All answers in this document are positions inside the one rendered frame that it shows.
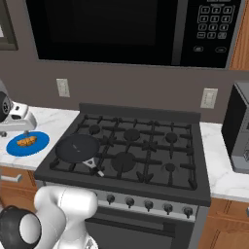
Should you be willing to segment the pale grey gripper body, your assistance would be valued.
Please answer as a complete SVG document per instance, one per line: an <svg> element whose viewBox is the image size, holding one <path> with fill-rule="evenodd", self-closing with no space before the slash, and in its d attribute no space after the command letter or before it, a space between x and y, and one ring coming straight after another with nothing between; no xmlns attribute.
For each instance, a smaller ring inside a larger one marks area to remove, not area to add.
<svg viewBox="0 0 249 249"><path fill-rule="evenodd" d="M23 119L13 119L9 116L0 123L0 131L29 131L37 126L36 119L31 112L28 112Z"/></svg>

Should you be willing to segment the brown croissant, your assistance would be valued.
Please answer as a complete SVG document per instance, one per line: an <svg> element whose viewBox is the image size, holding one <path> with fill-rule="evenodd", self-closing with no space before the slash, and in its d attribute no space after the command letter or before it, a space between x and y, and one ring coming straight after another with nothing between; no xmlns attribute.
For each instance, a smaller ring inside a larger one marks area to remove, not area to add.
<svg viewBox="0 0 249 249"><path fill-rule="evenodd" d="M20 147L28 147L33 145L35 142L37 141L37 137L36 136L30 136L30 137L25 137L23 139L20 139L17 144Z"/></svg>

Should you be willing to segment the black frying pan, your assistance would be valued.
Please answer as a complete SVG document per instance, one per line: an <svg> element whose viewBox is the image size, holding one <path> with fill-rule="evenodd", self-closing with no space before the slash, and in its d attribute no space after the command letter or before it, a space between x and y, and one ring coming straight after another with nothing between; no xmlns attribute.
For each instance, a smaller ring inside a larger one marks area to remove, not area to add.
<svg viewBox="0 0 249 249"><path fill-rule="evenodd" d="M64 162L82 163L90 169L95 169L100 177L104 173L95 163L99 151L99 141L88 134L72 134L61 139L55 146L55 153Z"/></svg>

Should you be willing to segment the black gas stove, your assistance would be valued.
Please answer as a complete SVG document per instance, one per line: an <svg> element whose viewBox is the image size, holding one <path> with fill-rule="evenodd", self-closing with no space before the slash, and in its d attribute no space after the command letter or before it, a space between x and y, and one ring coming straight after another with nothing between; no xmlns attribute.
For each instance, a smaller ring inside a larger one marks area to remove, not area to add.
<svg viewBox="0 0 249 249"><path fill-rule="evenodd" d="M188 249L197 249L211 203L198 113L83 103L59 141L88 134L99 141L95 163L64 162L55 146L34 172L43 186L82 187L96 193L98 208L135 212L194 224ZM109 205L107 195L115 201ZM127 197L134 199L128 207ZM147 211L144 201L154 207ZM173 206L167 214L163 206ZM191 207L190 218L183 209Z"/></svg>

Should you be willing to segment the round blue plate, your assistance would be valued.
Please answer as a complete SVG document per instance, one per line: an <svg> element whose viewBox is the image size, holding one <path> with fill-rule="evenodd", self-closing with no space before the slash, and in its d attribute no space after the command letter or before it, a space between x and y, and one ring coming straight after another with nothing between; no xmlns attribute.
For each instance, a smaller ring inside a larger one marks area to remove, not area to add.
<svg viewBox="0 0 249 249"><path fill-rule="evenodd" d="M28 147L20 147L17 142L25 137L36 136L37 141ZM29 132L29 135L18 135L13 138L6 146L7 152L15 157L27 157L39 153L47 147L50 142L50 137L48 134L41 131Z"/></svg>

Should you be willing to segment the wooden drawer front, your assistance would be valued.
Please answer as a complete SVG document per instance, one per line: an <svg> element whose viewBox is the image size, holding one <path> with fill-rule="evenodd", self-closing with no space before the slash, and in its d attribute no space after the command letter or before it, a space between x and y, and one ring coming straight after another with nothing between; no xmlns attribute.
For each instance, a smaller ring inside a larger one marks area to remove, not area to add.
<svg viewBox="0 0 249 249"><path fill-rule="evenodd" d="M0 166L2 176L16 178L21 176L19 182L0 181L0 201L4 207L14 205L35 212L34 196L37 186L31 170Z"/></svg>

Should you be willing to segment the black microwave oven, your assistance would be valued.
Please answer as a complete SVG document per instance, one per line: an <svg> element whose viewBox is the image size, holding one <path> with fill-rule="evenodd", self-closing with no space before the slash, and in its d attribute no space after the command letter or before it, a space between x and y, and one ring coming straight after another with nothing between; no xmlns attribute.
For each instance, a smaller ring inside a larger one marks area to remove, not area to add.
<svg viewBox="0 0 249 249"><path fill-rule="evenodd" d="M226 68L245 0L188 0L179 67ZM178 0L26 0L44 60L173 66Z"/></svg>

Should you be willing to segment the black oven door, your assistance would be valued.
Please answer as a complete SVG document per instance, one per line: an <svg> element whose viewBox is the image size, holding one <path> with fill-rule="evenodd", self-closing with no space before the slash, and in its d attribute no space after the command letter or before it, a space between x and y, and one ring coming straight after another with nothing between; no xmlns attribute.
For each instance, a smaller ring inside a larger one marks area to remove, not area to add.
<svg viewBox="0 0 249 249"><path fill-rule="evenodd" d="M86 226L99 249L188 249L194 224L99 207Z"/></svg>

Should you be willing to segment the black and grey toaster oven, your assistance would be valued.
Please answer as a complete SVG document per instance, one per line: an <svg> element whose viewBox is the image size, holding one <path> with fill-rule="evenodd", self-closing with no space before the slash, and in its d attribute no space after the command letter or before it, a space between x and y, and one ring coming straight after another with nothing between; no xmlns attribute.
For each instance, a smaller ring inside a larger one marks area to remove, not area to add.
<svg viewBox="0 0 249 249"><path fill-rule="evenodd" d="M249 83L235 83L222 125L232 169L249 174Z"/></svg>

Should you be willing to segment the wooden base cupboard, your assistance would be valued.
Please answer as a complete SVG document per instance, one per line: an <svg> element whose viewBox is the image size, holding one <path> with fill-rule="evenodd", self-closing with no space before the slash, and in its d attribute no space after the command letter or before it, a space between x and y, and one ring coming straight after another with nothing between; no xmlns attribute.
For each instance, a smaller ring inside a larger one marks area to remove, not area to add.
<svg viewBox="0 0 249 249"><path fill-rule="evenodd" d="M249 203L212 198L198 249L249 249Z"/></svg>

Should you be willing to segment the grey wall outlet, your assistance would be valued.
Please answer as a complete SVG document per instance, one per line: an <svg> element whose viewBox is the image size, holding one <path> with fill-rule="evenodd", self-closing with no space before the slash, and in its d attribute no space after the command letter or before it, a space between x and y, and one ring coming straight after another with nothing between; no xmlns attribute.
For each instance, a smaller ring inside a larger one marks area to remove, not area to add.
<svg viewBox="0 0 249 249"><path fill-rule="evenodd" d="M58 89L58 94L60 97L69 97L70 96L70 91L69 91L69 85L68 85L68 80L67 79L57 79L57 89Z"/></svg>
<svg viewBox="0 0 249 249"><path fill-rule="evenodd" d="M216 103L217 94L217 89L204 89L200 107L204 109L213 109Z"/></svg>

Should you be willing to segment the dark window frame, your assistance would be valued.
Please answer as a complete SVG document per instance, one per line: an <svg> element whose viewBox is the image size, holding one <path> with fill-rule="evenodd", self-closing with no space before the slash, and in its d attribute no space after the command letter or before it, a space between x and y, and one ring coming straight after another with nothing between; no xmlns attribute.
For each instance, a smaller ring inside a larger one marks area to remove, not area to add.
<svg viewBox="0 0 249 249"><path fill-rule="evenodd" d="M17 51L18 42L6 0L0 0L0 51Z"/></svg>

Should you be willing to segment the wooden wall cupboard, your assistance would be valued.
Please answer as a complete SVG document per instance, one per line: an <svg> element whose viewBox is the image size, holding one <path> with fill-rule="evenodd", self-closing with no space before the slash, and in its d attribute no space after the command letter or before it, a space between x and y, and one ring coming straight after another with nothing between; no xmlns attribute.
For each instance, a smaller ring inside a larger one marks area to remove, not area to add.
<svg viewBox="0 0 249 249"><path fill-rule="evenodd" d="M249 71L249 2L244 8L230 70Z"/></svg>

